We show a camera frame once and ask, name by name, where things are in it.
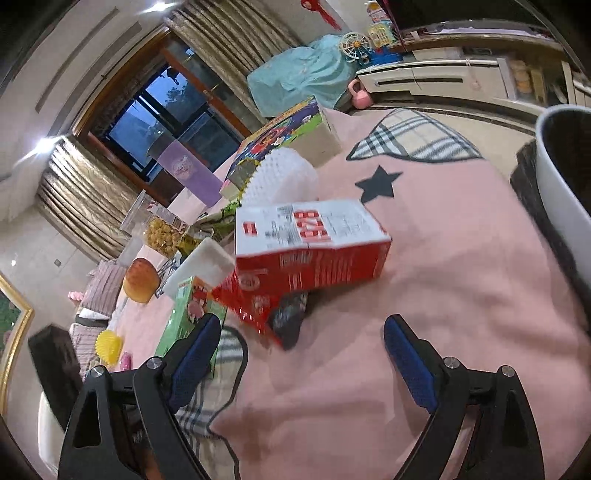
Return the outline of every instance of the plaid pattern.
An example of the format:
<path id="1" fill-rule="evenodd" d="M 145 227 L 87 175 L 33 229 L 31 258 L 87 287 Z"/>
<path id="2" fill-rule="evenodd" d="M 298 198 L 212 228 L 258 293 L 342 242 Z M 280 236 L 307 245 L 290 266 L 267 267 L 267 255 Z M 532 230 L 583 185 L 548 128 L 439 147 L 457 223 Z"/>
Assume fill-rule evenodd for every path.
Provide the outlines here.
<path id="1" fill-rule="evenodd" d="M 396 108 L 353 147 L 347 160 L 389 155 L 402 160 L 444 163 L 482 158 L 476 147 L 453 128 L 407 108 Z"/>
<path id="2" fill-rule="evenodd" d="M 213 418 L 234 399 L 246 368 L 246 342 L 237 330 L 224 327 L 217 347 L 213 378 L 204 379 L 186 407 L 176 414 L 181 432 L 211 478 L 236 480 L 238 460 L 227 441 L 211 430 Z"/>

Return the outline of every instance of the blue gripper pad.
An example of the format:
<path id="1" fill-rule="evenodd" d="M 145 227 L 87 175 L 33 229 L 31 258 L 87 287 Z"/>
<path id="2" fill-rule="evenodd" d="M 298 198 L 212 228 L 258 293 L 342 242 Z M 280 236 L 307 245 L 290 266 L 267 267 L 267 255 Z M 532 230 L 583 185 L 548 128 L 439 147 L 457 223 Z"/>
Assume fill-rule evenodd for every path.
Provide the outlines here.
<path id="1" fill-rule="evenodd" d="M 188 405 L 195 394 L 198 383 L 207 374 L 209 361 L 220 341 L 222 328 L 213 316 L 197 339 L 193 342 L 177 369 L 174 371 L 168 407 L 173 413 Z"/>
<path id="2" fill-rule="evenodd" d="M 397 323 L 396 317 L 402 319 L 400 316 L 392 315 L 384 323 L 386 350 L 390 360 L 402 375 L 415 403 L 433 414 L 437 410 L 434 377 Z"/>

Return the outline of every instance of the pink kettlebell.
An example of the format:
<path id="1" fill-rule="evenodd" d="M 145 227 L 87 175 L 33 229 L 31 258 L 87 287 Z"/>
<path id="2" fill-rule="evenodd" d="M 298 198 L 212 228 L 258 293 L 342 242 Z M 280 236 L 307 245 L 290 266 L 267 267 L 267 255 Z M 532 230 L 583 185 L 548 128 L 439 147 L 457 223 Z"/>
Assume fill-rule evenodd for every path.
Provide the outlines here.
<path id="1" fill-rule="evenodd" d="M 355 90 L 355 85 L 359 84 L 359 90 Z M 349 84 L 349 91 L 351 92 L 353 106 L 357 110 L 364 110 L 374 104 L 371 95 L 363 88 L 359 79 L 352 80 Z"/>

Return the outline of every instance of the ceiling light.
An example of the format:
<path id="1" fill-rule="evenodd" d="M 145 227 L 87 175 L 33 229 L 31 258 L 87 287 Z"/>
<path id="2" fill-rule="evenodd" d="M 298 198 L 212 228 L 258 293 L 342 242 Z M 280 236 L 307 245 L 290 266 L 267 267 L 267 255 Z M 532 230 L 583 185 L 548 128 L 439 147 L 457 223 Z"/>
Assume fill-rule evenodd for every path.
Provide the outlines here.
<path id="1" fill-rule="evenodd" d="M 150 12 L 164 12 L 165 10 L 167 10 L 171 7 L 174 7 L 175 5 L 176 5 L 176 2 L 173 2 L 170 4 L 165 3 L 165 2 L 156 2 L 153 7 L 148 8 L 147 10 L 144 10 L 144 13 L 147 14 Z"/>
<path id="2" fill-rule="evenodd" d="M 60 138 L 61 137 L 42 138 L 37 143 L 34 151 L 36 153 L 49 153 L 53 150 L 53 147 L 60 140 Z"/>

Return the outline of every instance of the gold curtain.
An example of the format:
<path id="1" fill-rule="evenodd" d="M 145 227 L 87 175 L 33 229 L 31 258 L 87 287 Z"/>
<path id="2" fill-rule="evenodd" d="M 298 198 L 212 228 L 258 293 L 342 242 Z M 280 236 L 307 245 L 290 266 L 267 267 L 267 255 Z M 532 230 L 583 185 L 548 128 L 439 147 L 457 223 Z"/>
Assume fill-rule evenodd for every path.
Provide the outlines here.
<path id="1" fill-rule="evenodd" d="M 134 191 L 75 137 L 56 145 L 37 190 L 37 206 L 94 260 L 116 258 L 129 235 L 119 230 Z"/>
<path id="2" fill-rule="evenodd" d="M 258 0 L 189 0 L 166 24 L 263 123 L 247 75 L 300 43 Z"/>

